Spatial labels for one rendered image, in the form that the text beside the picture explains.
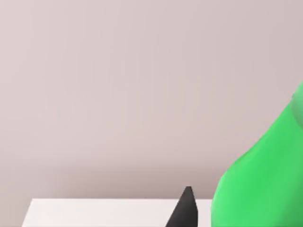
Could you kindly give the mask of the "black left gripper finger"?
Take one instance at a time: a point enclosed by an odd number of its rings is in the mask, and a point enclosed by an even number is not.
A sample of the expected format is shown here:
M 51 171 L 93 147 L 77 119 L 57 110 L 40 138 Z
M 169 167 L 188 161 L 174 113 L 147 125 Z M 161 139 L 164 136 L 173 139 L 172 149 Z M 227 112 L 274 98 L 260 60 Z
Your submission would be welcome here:
M 191 186 L 186 186 L 165 227 L 198 227 L 198 208 Z

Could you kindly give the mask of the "green bottle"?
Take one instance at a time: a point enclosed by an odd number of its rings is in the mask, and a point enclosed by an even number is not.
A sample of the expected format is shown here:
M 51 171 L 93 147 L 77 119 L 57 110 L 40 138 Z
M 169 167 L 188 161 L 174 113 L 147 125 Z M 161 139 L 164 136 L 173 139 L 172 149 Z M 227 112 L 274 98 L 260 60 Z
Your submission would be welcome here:
M 211 227 L 303 227 L 303 82 L 220 178 Z

